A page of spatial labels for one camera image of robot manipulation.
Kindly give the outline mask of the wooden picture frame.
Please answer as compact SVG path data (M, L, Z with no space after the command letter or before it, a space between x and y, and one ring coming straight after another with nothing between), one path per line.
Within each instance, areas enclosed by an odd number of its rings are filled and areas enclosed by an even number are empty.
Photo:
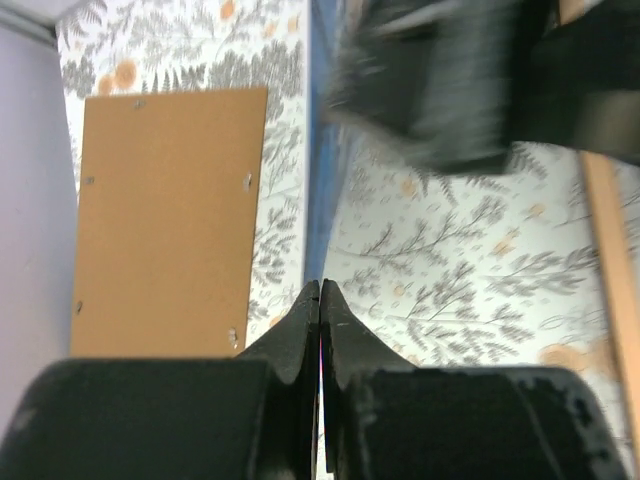
M588 74L587 55L580 52L586 36L578 31L579 17L586 12L584 1L561 1L557 46L569 65L569 83L574 89ZM600 153L580 153L586 182L593 230L599 247L602 276L606 289L612 336L624 384L630 430L639 440L639 300L636 298L636 277L629 256L624 212L614 164Z

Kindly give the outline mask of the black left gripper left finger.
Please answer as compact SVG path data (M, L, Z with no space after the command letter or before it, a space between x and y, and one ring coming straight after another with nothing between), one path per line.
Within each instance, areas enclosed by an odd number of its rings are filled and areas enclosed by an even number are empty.
M233 358L69 359L28 386L1 444L5 479L312 479L319 296Z

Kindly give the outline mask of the building photo print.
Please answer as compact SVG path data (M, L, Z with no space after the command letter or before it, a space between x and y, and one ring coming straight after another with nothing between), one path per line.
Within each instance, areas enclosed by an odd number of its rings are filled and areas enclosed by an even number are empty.
M359 1L309 3L309 136L304 282L322 282L331 242L338 238L341 200L348 183L355 142L325 113L331 69L341 39L357 22Z

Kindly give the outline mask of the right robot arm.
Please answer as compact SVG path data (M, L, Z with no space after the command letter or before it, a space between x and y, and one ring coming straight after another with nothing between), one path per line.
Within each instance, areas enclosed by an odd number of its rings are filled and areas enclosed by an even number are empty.
M517 142L639 161L639 5L550 27L554 1L374 1L341 43L327 112L401 163L501 174Z

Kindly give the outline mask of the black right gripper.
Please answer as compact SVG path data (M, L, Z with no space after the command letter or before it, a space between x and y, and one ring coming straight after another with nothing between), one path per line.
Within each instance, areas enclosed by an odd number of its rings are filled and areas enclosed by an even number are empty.
M506 170L517 1L371 1L337 51L325 108L416 169Z

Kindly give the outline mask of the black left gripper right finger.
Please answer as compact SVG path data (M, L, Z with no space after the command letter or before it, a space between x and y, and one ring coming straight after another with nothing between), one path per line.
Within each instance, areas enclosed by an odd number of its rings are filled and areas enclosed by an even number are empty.
M624 479L595 396L562 368L419 368L319 303L327 470L337 479Z

